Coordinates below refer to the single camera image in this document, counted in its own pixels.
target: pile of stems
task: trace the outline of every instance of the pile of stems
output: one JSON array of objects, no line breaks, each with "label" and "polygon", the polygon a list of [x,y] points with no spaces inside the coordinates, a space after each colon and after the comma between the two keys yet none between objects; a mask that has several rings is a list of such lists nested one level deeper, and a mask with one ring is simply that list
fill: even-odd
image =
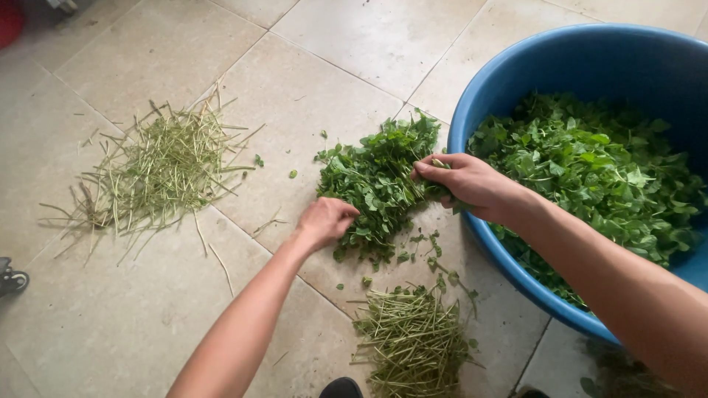
[{"label": "pile of stems", "polygon": [[376,397],[454,397],[459,369],[474,362],[459,322],[459,302],[445,309],[437,288],[372,291],[354,327],[365,335],[352,363],[374,363]]},{"label": "pile of stems", "polygon": [[[67,216],[49,220],[69,220],[75,222],[74,227],[87,224],[92,233],[112,227],[119,236],[131,235],[130,251],[143,232],[157,233],[225,195],[236,195],[234,189],[240,184],[227,184],[241,174],[232,172],[254,167],[232,163],[258,130],[238,144],[229,144],[239,134],[228,135],[224,129],[247,129],[221,124],[218,117],[223,107],[207,110],[208,101],[201,111],[174,111],[169,103],[158,108],[150,101],[151,114],[158,117],[148,125],[143,124],[147,116],[136,117],[131,140],[128,135],[100,133],[105,158],[95,171],[81,174],[82,198],[72,189],[77,210],[69,214],[41,204]],[[226,151],[235,153],[228,164],[223,162]]]}]

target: blue plastic basin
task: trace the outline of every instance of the blue plastic basin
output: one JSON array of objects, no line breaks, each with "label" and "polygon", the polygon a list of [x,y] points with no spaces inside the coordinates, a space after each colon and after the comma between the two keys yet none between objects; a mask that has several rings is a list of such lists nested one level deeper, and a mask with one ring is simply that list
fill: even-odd
[{"label": "blue plastic basin", "polygon": [[[570,91],[582,101],[628,98],[649,117],[673,126],[666,133],[673,148],[688,152],[691,170],[708,181],[708,44],[669,30],[609,23],[532,36],[502,51],[469,82],[452,118],[450,152],[464,152],[487,115],[509,115],[534,90]],[[596,317],[557,297],[519,266],[485,221],[469,213],[464,219],[486,255],[524,296],[586,336],[618,343]],[[706,236],[707,220],[701,216],[695,224]],[[708,291],[708,241],[695,253],[673,258],[670,270]]]}]

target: tile floor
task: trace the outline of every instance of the tile floor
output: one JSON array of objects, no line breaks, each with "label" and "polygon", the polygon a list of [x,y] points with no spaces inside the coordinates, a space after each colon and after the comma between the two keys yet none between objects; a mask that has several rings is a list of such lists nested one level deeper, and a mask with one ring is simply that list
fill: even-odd
[{"label": "tile floor", "polygon": [[[258,182],[198,215],[238,291],[314,198],[320,130],[329,143],[356,143],[418,106],[441,120],[443,147],[467,82],[514,42],[603,21],[706,40],[707,10],[708,0],[96,0],[57,28],[31,21],[0,51],[0,255],[32,277],[22,295],[0,300],[0,396],[164,396],[230,301],[193,223],[116,267],[124,239],[101,240],[85,263],[86,237],[72,245],[61,227],[38,222],[51,210],[37,203],[69,204],[68,186],[101,157],[76,144],[96,128],[122,134],[149,99],[188,105],[222,78],[223,101],[238,98],[224,121],[266,124],[243,155],[265,159]],[[251,239],[278,208],[291,223]],[[580,335],[516,292],[458,217],[431,206],[415,223],[440,230],[446,266],[480,293],[466,332],[486,370],[463,368],[465,396],[507,397],[531,385],[552,398],[586,397],[578,381],[594,369]],[[367,369],[348,364],[357,336],[346,301],[361,297],[356,281],[369,274],[354,260],[334,263],[328,250],[306,262],[248,396],[316,397],[339,375],[363,382]],[[405,263],[383,268],[373,287],[434,278],[422,263]],[[450,290],[449,300],[458,297]]]}]

